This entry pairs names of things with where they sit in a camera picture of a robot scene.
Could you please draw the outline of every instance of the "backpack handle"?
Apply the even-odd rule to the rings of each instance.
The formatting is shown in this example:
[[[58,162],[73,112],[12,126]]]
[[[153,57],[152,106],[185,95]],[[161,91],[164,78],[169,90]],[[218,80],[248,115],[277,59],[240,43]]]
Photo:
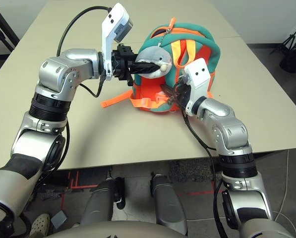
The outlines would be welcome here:
[[[186,65],[195,60],[196,47],[194,40],[185,40],[186,47],[181,49],[181,40],[174,41],[171,43],[172,54],[173,54],[173,64],[176,68],[184,68]],[[185,53],[188,54],[188,61],[184,65],[180,65],[179,59],[183,58]]]

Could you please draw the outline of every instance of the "backpack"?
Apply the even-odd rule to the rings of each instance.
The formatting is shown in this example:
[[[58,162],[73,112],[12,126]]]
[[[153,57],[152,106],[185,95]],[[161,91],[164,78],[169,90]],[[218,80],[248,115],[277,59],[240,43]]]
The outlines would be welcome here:
[[[145,111],[178,110],[175,103],[167,102],[168,97],[162,91],[161,85],[166,84],[173,87],[181,74],[180,70],[198,58],[204,58],[206,61],[211,75],[208,87],[210,91],[220,57],[220,49],[208,30],[195,24],[175,23],[175,18],[172,18],[170,25],[161,25],[149,34],[138,53],[151,46],[160,46],[170,53],[172,67],[169,73],[152,79],[136,74],[132,91],[118,96],[119,101],[129,98],[134,107]],[[102,102],[102,106],[111,105],[107,102]]]

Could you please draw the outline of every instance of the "wall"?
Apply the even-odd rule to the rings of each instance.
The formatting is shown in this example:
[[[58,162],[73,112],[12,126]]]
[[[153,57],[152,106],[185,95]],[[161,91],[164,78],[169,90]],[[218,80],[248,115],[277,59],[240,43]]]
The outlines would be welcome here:
[[[0,13],[21,39],[47,0],[0,0]],[[10,51],[0,41],[0,54]]]
[[[246,43],[280,43],[296,29],[296,0],[211,0]]]
[[[46,1],[0,0],[0,12],[21,38]],[[211,1],[246,43],[279,43],[296,29],[296,0]],[[0,42],[0,54],[8,53]]]

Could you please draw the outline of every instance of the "white table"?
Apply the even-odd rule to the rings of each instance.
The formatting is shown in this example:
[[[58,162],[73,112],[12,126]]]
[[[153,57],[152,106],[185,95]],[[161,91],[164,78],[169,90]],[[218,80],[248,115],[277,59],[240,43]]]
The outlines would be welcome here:
[[[214,36],[222,55],[212,93],[233,107],[249,132],[253,152],[296,148],[296,106],[243,40],[209,0],[123,0],[134,27],[124,39],[136,52],[155,27],[175,16],[179,22],[203,25]],[[0,167],[9,159],[14,137],[29,110],[41,63],[56,54],[70,20],[93,0],[49,0],[0,70]],[[101,50],[105,11],[90,12],[72,27],[62,50]],[[98,81],[87,86],[97,90]],[[99,99],[78,88],[68,113],[71,143],[61,169],[147,161],[206,157],[186,128],[180,113],[158,115],[135,109],[130,101],[108,108],[100,102],[129,90],[117,79],[105,82]],[[206,143],[211,139],[195,118],[191,124]]]

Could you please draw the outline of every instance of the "tripod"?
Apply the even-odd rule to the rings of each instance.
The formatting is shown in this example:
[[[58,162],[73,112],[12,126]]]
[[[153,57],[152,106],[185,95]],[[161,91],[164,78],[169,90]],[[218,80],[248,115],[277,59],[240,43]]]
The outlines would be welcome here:
[[[281,51],[282,47],[285,47],[289,41],[291,41],[290,47],[289,47],[289,51],[290,51],[292,44],[295,41],[295,38],[296,38],[296,31],[293,34],[290,34],[289,37],[285,41],[283,41],[282,44],[280,44],[277,48],[275,48],[272,52],[270,52],[270,54],[272,54],[276,50]]]

